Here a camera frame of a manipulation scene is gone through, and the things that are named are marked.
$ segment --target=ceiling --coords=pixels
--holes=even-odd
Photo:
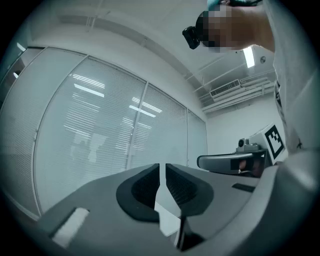
[[[213,103],[209,91],[214,88],[235,79],[275,76],[273,53],[259,46],[253,47],[255,66],[251,68],[242,51],[189,48],[182,31],[194,26],[206,5],[207,0],[52,0],[50,9],[59,23],[112,31],[154,52],[193,86],[205,107]]]

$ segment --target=person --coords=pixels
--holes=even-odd
[[[318,137],[312,138],[312,135],[317,136],[317,130],[308,134],[304,126],[316,123],[311,120],[311,109],[302,110],[304,106],[298,105],[307,102],[306,94],[310,96],[311,88],[318,88],[320,77],[319,60],[307,34],[278,0],[263,0],[261,5],[252,7],[235,6],[235,2],[223,0],[213,10],[202,12],[195,25],[198,38],[216,52],[241,50],[252,45],[273,52],[274,98],[288,155],[318,148]],[[293,110],[307,114],[296,116]],[[245,169],[245,163],[240,163],[239,167]]]

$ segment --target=ceiling pipe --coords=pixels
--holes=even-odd
[[[221,78],[221,77],[223,77],[223,76],[231,73],[232,71],[234,71],[234,70],[236,70],[236,69],[238,69],[238,68],[240,68],[240,67],[242,67],[242,66],[244,66],[244,65],[247,65],[247,64],[246,64],[246,63],[242,63],[241,65],[236,66],[236,67],[234,67],[233,69],[228,70],[227,72],[225,72],[225,73],[217,76],[216,78],[210,80],[209,82],[207,82],[207,83],[205,83],[204,85],[200,86],[199,88],[195,89],[193,92],[195,93],[196,91],[200,90],[201,88],[204,88],[204,87],[207,86],[208,84],[211,84],[211,83],[214,82],[215,80],[217,80],[217,79],[219,79],[219,78]]]
[[[205,104],[206,102],[210,102],[210,101],[213,101],[213,100],[214,99],[210,97],[209,99],[206,99],[205,101],[203,101],[202,104]]]
[[[264,91],[264,94],[268,94],[268,93],[272,93],[274,91],[273,88],[269,88],[267,90]],[[226,102],[224,104],[221,104],[221,105],[218,105],[216,107],[213,107],[213,108],[210,108],[210,109],[207,109],[205,111],[203,111],[205,114],[207,113],[210,113],[210,112],[214,112],[214,111],[217,111],[217,110],[221,110],[221,109],[224,109],[224,108],[227,108],[227,107],[230,107],[232,105],[235,105],[235,104],[239,104],[241,102],[245,102],[245,101],[248,101],[248,100],[251,100],[253,98],[256,98],[258,96],[262,96],[263,93],[262,91],[258,91],[258,92],[255,92],[255,93],[251,93],[249,95],[245,95],[245,96],[242,96],[242,97],[239,97],[239,98],[236,98],[234,100],[231,100],[229,102]]]
[[[252,85],[252,86],[242,87],[242,88],[240,88],[240,89],[237,89],[237,90],[234,90],[234,91],[232,91],[232,92],[226,93],[226,94],[224,94],[224,95],[222,95],[222,96],[220,96],[220,97],[216,97],[216,98],[213,99],[213,101],[214,101],[214,102],[219,102],[219,101],[222,101],[222,100],[224,100],[224,99],[227,99],[227,98],[229,98],[229,97],[231,97],[231,96],[233,96],[233,95],[237,95],[237,94],[239,94],[239,93],[242,93],[242,92],[251,90],[251,89],[253,89],[253,88],[264,87],[263,85],[269,85],[269,84],[271,84],[271,81],[266,80],[266,81],[263,81],[263,82],[254,84],[254,85]]]
[[[85,24],[86,27],[89,26],[89,19],[90,19],[90,17],[88,16],[88,17],[86,18],[86,24]]]
[[[210,96],[210,93],[206,93],[205,95],[199,97],[199,100],[200,100],[200,101],[204,101],[204,100],[206,100],[206,98],[212,98],[212,97]]]
[[[264,80],[268,80],[268,78],[267,77],[262,77],[262,78],[253,80],[251,82],[243,82],[243,83],[241,83],[241,86],[242,87],[247,87],[247,86],[250,86],[250,85],[254,85],[255,83],[262,82]]]
[[[212,64],[223,60],[226,57],[226,55],[223,55],[222,57],[216,58],[214,61],[212,61],[211,63],[203,66],[202,68],[200,68],[196,73],[192,74],[192,76],[188,77],[186,80],[189,80],[190,78],[193,78],[194,76],[198,75],[202,70],[205,70],[206,68],[210,67]]]
[[[105,0],[100,0],[98,6],[97,6],[97,8],[96,8],[95,15],[94,15],[94,18],[93,18],[92,23],[91,23],[90,31],[94,28],[96,19],[98,18],[99,10],[100,10],[101,5],[102,5],[102,3],[103,3],[104,1],[105,1]]]
[[[266,85],[263,85],[264,88],[271,88],[271,87],[274,87],[274,86],[275,86],[275,84],[274,84],[273,82],[272,82],[272,83],[269,83],[269,84],[266,84]],[[209,105],[209,106],[203,107],[201,110],[202,110],[202,111],[206,111],[206,110],[209,110],[209,109],[211,109],[211,108],[214,108],[214,107],[216,107],[216,106],[218,106],[218,105],[221,105],[221,104],[223,104],[223,103],[230,102],[230,101],[235,100],[235,99],[238,99],[238,98],[240,98],[240,97],[242,97],[242,96],[246,96],[246,95],[249,95],[249,94],[252,94],[252,93],[261,91],[261,90],[262,90],[262,87],[261,87],[261,86],[256,87],[256,88],[253,88],[253,89],[250,89],[250,90],[246,90],[246,91],[241,92],[241,93],[239,93],[239,94],[237,94],[237,95],[234,95],[234,96],[232,96],[232,97],[223,99],[223,100],[218,101],[218,102],[216,102],[216,103],[213,103],[213,104],[211,104],[211,105]]]
[[[264,72],[261,72],[261,73],[258,73],[258,74],[254,74],[254,75],[251,75],[251,76],[248,76],[248,77],[245,77],[245,78],[241,79],[240,83],[244,82],[245,80],[252,79],[252,78],[255,78],[255,77],[260,77],[260,76],[263,76],[263,75],[266,75],[266,74],[269,74],[269,73],[273,73],[273,72],[276,72],[276,71],[274,69],[270,69],[270,70],[267,70],[267,71],[264,71]]]

